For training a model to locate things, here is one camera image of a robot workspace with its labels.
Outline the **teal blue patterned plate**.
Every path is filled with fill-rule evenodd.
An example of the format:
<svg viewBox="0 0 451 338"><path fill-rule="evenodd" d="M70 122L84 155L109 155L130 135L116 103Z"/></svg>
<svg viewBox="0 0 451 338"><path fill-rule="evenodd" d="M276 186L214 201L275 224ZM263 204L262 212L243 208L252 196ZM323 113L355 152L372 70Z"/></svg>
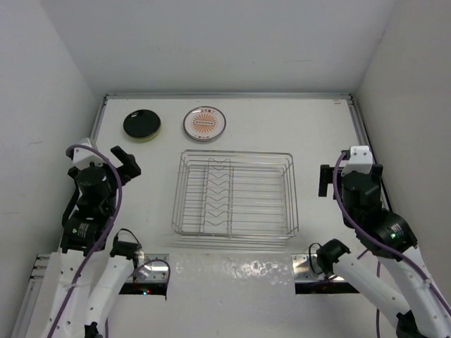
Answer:
<svg viewBox="0 0 451 338"><path fill-rule="evenodd" d="M128 137L128 139L130 140L130 142L133 142L135 144L144 144L157 139L159 135L160 132L155 132L154 134L151 134L147 137Z"/></svg>

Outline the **black plate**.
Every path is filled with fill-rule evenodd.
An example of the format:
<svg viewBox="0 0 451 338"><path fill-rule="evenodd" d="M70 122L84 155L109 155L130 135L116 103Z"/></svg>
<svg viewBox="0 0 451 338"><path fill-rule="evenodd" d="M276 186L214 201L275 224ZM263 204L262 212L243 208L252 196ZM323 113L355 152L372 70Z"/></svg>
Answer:
<svg viewBox="0 0 451 338"><path fill-rule="evenodd" d="M128 114L123 121L123 130L134 139L148 139L161 129L161 119L153 111L141 109Z"/></svg>

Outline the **white plate orange sunburst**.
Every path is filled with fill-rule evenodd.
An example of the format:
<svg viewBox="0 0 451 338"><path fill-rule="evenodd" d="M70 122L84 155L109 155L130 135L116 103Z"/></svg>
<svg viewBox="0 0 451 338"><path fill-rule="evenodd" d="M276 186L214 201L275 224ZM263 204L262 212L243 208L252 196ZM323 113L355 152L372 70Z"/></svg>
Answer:
<svg viewBox="0 0 451 338"><path fill-rule="evenodd" d="M198 106L183 119L185 134L197 142L210 142L225 131L227 120L222 111L213 106Z"/></svg>

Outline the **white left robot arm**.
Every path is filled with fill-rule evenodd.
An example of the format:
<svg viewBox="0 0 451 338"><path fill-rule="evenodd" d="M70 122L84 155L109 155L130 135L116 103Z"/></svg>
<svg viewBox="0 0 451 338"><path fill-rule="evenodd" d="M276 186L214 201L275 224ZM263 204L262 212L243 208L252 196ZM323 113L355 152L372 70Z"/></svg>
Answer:
<svg viewBox="0 0 451 338"><path fill-rule="evenodd" d="M55 289L38 337L106 337L109 313L137 266L140 243L114 239L104 270L98 271L121 208L123 186L141 174L132 154L120 146L111 153L120 166L87 143L66 151L73 162L68 175L75 191L63 213L58 251L50 257Z"/></svg>

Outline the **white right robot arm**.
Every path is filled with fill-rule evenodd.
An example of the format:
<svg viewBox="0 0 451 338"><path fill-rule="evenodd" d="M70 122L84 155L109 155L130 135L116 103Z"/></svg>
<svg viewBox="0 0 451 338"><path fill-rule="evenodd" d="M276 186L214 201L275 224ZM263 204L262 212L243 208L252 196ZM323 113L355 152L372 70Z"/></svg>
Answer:
<svg viewBox="0 0 451 338"><path fill-rule="evenodd" d="M450 305L428 274L418 240L400 215L381 201L381 165L368 173L320 167L319 196L333 186L344 224L390 273L393 289L369 272L338 239L320 245L316 263L326 277L344 278L394 327L397 337L449 337Z"/></svg>

